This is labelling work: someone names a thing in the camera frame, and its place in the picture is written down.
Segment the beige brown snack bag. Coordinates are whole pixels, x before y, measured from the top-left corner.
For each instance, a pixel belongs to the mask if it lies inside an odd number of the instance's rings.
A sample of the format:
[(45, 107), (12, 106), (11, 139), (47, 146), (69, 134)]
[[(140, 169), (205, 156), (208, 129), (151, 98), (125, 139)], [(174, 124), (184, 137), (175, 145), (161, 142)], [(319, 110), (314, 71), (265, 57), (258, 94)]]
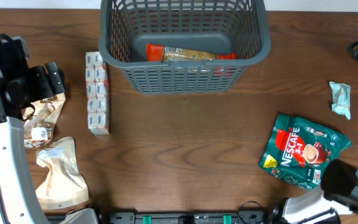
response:
[(65, 94), (32, 103), (35, 110), (24, 110), (24, 146), (38, 148), (47, 145), (53, 137), (53, 131), (65, 102)]

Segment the green Nescafe coffee bag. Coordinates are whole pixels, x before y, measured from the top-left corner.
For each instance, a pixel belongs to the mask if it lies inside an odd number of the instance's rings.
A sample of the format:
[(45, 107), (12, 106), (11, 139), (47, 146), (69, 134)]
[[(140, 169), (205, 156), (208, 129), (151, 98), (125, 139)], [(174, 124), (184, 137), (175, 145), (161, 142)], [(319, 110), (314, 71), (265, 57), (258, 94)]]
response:
[(259, 167), (286, 183), (311, 190), (330, 162), (351, 146), (342, 133), (299, 116), (279, 114)]

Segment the white tissue multipack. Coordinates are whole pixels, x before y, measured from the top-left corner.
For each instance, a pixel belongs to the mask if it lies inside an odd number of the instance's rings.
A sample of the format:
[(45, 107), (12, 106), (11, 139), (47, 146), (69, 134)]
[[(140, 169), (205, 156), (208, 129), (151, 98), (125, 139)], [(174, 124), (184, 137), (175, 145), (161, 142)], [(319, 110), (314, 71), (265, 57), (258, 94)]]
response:
[(109, 78), (100, 52), (85, 55), (88, 129), (95, 135), (109, 134)]

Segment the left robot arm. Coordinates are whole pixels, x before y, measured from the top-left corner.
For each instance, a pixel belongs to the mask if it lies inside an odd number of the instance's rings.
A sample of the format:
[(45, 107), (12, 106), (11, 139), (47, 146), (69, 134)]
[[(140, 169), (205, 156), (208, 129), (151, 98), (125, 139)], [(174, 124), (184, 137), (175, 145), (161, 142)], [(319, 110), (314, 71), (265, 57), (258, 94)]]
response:
[(55, 62), (29, 67), (21, 37), (0, 34), (0, 223), (102, 223), (93, 207), (46, 216), (35, 194), (24, 146), (22, 110), (65, 91)]

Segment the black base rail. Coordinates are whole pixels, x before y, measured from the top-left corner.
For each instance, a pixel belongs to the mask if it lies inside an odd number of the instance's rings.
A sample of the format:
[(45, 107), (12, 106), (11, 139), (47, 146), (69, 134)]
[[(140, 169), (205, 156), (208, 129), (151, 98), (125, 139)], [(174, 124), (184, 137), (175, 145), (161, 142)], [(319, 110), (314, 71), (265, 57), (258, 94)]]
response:
[(117, 212), (97, 215), (96, 223), (110, 224), (268, 224), (267, 212), (261, 209), (239, 210), (236, 212), (207, 213), (134, 213)]

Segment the grey plastic basket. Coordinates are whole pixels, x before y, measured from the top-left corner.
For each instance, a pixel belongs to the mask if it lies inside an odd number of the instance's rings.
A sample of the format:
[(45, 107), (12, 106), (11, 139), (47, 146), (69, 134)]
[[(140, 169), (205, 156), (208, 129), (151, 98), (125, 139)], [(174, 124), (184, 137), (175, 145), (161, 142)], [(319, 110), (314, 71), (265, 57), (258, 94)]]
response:
[[(147, 58), (147, 45), (213, 54), (213, 59)], [(263, 0), (102, 0), (99, 52), (148, 95), (226, 91), (269, 54)]]

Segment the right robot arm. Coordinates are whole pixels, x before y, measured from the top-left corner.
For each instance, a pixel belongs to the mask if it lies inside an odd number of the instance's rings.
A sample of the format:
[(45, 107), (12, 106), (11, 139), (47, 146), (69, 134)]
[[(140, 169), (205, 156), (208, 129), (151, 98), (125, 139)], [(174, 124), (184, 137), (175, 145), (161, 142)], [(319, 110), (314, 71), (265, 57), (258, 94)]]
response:
[(358, 168), (339, 159), (350, 144), (333, 129), (278, 116), (259, 166), (307, 192), (277, 206), (273, 223), (339, 223), (340, 215), (358, 213)]

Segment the pale green wipes packet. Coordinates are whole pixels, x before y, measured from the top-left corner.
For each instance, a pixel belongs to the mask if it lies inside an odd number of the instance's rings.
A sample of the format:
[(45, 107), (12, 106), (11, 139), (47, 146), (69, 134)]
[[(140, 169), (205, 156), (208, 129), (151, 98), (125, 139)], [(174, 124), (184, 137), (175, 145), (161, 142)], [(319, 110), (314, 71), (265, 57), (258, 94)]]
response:
[(333, 103), (331, 110), (339, 115), (351, 119), (351, 87), (345, 83), (329, 82)]

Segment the orange biscuit packet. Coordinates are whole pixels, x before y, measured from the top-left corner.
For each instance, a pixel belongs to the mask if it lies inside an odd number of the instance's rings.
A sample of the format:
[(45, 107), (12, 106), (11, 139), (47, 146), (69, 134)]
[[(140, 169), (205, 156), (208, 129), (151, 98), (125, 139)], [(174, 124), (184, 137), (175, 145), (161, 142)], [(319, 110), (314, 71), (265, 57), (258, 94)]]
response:
[(211, 60), (231, 60), (236, 58), (234, 52), (219, 55), (199, 50), (151, 43), (146, 45), (146, 54), (149, 62), (204, 62)]

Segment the plain beige paper pouch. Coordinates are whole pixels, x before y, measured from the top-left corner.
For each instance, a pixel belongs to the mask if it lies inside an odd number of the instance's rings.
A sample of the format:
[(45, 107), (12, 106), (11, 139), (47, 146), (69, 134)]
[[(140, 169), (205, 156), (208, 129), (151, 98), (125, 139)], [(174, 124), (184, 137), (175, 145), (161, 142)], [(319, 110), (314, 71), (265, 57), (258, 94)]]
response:
[(36, 156), (36, 163), (49, 169), (46, 179), (36, 189), (42, 209), (62, 209), (89, 200), (88, 186), (78, 170), (72, 137), (61, 138), (38, 150)]

